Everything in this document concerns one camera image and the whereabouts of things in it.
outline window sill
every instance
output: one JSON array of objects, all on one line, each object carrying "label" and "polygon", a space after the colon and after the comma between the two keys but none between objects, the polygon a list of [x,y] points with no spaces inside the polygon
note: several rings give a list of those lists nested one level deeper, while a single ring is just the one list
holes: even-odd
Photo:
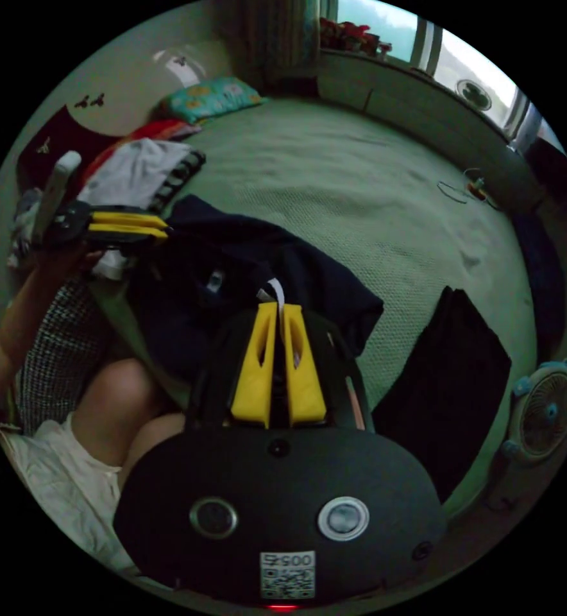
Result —
[{"label": "window sill", "polygon": [[373,62],[374,64],[378,64],[386,69],[391,69],[394,71],[399,71],[400,73],[405,73],[413,79],[418,81],[422,81],[427,85],[435,88],[436,90],[440,90],[444,92],[446,95],[450,96],[452,99],[456,100],[460,105],[464,108],[468,109],[472,113],[476,114],[477,117],[481,118],[481,120],[492,130],[494,131],[505,144],[509,143],[508,138],[505,136],[504,131],[497,126],[490,118],[484,115],[481,111],[478,111],[473,105],[468,103],[466,100],[462,99],[460,96],[456,95],[456,93],[452,92],[452,90],[448,89],[441,83],[430,79],[428,77],[424,77],[420,73],[416,73],[415,71],[411,71],[411,66],[403,62],[403,60],[398,60],[397,58],[388,58],[386,61],[379,60],[377,58],[370,58],[369,56],[363,56],[351,51],[339,51],[337,49],[322,49],[322,53],[334,56],[343,56],[347,58],[354,58],[355,60],[362,60],[363,62]]}]

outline white shorts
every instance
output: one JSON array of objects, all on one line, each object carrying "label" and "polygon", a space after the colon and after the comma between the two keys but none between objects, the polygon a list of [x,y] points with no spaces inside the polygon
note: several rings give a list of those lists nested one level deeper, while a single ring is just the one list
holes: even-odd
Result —
[{"label": "white shorts", "polygon": [[31,494],[53,522],[85,552],[110,569],[138,571],[112,527],[120,467],[90,456],[63,424],[46,421],[30,438],[1,432]]}]

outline electric fan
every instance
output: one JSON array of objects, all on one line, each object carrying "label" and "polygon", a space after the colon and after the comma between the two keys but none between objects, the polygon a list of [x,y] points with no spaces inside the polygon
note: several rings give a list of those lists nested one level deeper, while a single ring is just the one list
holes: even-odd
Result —
[{"label": "electric fan", "polygon": [[512,389],[514,404],[505,456],[522,465],[549,458],[567,437],[567,358],[549,361]]},{"label": "electric fan", "polygon": [[491,97],[485,89],[469,79],[457,82],[457,92],[478,111],[488,111],[491,108]]}]

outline green bedsheet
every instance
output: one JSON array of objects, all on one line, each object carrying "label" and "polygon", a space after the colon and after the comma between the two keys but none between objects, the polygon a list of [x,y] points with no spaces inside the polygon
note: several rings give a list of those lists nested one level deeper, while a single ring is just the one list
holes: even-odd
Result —
[{"label": "green bedsheet", "polygon": [[[460,186],[462,176],[438,154],[352,110],[302,99],[226,115],[187,141],[207,163],[180,197],[192,193],[224,212],[285,227],[384,300],[359,359],[370,405],[403,369],[445,285],[465,289],[500,336],[512,359],[509,386],[533,372],[533,307],[514,231],[488,205],[461,205],[439,192],[438,180]],[[184,406],[188,387],[150,361],[125,286],[96,282],[92,289],[119,335]],[[449,516],[486,484],[508,418],[505,395],[476,463],[445,505]]]}]

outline teal pillow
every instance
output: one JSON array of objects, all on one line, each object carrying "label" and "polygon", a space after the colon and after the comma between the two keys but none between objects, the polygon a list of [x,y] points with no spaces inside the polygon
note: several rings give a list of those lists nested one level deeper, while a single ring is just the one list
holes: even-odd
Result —
[{"label": "teal pillow", "polygon": [[196,124],[267,100],[236,77],[220,77],[178,90],[162,100],[161,105],[166,116]]}]

